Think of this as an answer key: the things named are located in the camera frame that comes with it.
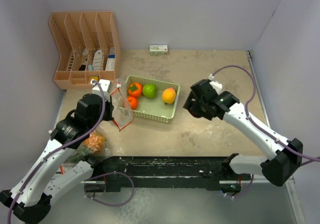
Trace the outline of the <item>toy pineapple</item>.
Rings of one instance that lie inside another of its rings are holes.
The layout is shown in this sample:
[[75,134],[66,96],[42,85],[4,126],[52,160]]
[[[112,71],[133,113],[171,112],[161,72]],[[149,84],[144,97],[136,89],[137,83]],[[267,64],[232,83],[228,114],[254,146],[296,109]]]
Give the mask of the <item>toy pineapple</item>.
[[87,155],[98,155],[105,149],[106,138],[97,131],[90,133],[89,137],[85,139],[76,151],[67,159],[68,163],[78,163],[83,157]]

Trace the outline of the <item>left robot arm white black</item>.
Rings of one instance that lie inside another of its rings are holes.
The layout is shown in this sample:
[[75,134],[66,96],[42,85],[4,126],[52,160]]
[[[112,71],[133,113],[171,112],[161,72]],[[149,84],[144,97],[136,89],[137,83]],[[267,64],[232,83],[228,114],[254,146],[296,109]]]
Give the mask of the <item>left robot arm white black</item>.
[[86,94],[76,109],[59,121],[43,152],[24,178],[12,189],[0,193],[0,201],[27,224],[38,224],[51,209],[54,187],[45,188],[58,167],[89,137],[101,121],[112,121],[113,104],[110,95]]

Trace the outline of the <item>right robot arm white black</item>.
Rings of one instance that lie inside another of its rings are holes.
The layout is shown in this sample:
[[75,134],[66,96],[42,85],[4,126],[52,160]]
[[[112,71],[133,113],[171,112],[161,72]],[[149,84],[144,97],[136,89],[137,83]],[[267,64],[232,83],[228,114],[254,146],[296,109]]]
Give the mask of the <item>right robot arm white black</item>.
[[303,144],[299,139],[289,140],[251,113],[246,113],[239,99],[228,91],[221,92],[214,81],[202,79],[190,89],[184,109],[196,118],[219,118],[227,122],[249,138],[264,154],[262,157],[230,155],[222,168],[226,179],[233,180],[239,174],[260,175],[271,184],[281,187],[301,166]]

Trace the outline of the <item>dark red toy apple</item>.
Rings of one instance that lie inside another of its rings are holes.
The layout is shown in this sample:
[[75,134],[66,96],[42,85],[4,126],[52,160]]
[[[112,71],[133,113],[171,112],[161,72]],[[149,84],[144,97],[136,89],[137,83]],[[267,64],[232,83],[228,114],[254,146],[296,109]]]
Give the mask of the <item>dark red toy apple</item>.
[[201,118],[202,117],[201,115],[199,115],[198,113],[195,113],[193,111],[189,111],[189,113],[195,118]]

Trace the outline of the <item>green toy lime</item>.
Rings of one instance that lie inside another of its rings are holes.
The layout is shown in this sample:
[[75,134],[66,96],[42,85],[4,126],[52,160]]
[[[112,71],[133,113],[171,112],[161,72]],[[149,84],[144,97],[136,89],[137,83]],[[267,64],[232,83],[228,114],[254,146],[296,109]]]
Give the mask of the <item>green toy lime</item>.
[[142,88],[142,93],[146,98],[155,98],[157,87],[154,84],[146,84]]

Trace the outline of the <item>yellow orange toy fruit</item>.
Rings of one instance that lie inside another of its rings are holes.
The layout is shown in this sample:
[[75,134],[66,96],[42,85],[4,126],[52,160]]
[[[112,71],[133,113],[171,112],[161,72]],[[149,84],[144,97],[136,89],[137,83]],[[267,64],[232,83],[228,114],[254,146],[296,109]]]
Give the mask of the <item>yellow orange toy fruit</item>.
[[163,91],[161,98],[165,104],[172,104],[175,102],[176,96],[176,91],[171,87]]

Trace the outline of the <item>clear zip bag orange zipper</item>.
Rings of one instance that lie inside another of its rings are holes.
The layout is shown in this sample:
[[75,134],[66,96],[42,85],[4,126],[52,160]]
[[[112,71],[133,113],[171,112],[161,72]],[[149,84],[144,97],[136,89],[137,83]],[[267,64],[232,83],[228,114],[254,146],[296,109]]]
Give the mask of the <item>clear zip bag orange zipper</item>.
[[85,156],[96,156],[103,160],[110,157],[111,154],[106,132],[101,126],[98,126],[60,166],[60,173],[68,172]]

